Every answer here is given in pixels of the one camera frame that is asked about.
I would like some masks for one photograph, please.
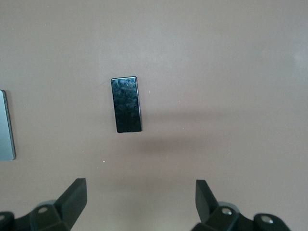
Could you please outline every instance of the black smartphone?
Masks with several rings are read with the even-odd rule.
[[[0,90],[0,161],[15,159],[10,114],[5,91]]]
[[[118,133],[141,131],[141,116],[137,78],[121,77],[111,80]]]

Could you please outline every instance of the blue-gray smartphone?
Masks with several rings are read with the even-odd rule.
[[[137,78],[135,76],[111,80],[118,133],[141,131],[141,117]]]
[[[5,91],[0,90],[0,161],[15,159],[15,147]]]

